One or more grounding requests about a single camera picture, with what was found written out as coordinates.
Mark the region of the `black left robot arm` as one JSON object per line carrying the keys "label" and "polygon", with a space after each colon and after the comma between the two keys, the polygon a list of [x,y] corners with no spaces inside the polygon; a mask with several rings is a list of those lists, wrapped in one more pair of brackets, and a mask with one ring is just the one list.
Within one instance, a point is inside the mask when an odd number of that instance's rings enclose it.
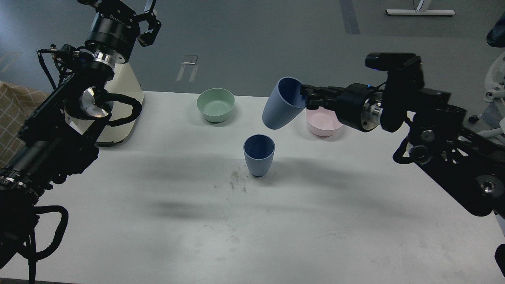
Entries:
{"label": "black left robot arm", "polygon": [[1,266],[16,254],[28,262],[28,282],[36,282],[37,262],[61,244],[69,213],[63,206],[38,206],[44,192],[68,176],[81,174],[99,156],[96,145],[107,126],[133,122],[139,100],[108,92],[117,64],[128,63],[135,43],[154,43],[162,23],[155,0],[135,12],[120,0],[82,0],[95,17],[83,46],[38,50],[52,93],[25,120],[24,142],[1,169]]}

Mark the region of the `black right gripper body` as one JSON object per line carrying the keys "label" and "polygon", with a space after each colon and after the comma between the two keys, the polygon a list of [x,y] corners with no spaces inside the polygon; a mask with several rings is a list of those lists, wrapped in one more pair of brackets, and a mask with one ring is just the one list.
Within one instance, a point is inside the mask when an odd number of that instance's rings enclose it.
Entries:
{"label": "black right gripper body", "polygon": [[362,132],[370,132],[381,124],[381,90],[362,83],[324,90],[329,92],[325,108],[334,111],[342,124]]}

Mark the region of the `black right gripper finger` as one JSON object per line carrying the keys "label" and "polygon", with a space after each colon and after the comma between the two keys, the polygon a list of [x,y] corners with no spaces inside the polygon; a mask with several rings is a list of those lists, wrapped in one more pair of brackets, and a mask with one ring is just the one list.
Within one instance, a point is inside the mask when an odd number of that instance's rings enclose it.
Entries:
{"label": "black right gripper finger", "polygon": [[336,86],[316,87],[308,84],[301,85],[301,96],[305,100],[307,110],[325,108],[336,110],[336,101],[340,96],[340,88]]}

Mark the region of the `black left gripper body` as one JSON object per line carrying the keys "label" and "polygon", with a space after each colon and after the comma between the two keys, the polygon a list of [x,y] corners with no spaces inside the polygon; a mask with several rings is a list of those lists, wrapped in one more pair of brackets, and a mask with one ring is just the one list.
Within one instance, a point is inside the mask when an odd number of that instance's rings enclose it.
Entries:
{"label": "black left gripper body", "polygon": [[142,47],[154,44],[162,23],[157,13],[137,13],[121,0],[80,0],[91,6],[95,17],[85,46],[93,53],[101,52],[115,58],[117,64],[127,63],[136,42]]}

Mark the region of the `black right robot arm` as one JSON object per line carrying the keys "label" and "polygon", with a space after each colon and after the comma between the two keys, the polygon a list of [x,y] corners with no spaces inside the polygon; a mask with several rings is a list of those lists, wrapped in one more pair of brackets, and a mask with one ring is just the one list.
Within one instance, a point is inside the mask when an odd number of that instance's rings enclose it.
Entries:
{"label": "black right robot arm", "polygon": [[[346,126],[369,132],[386,128],[384,90],[354,83],[346,88],[303,85],[308,110],[333,111]],[[467,212],[504,216],[504,147],[462,126],[465,110],[448,104],[449,93],[421,88],[394,110],[395,129],[409,133],[393,153],[398,164],[415,164]]]}

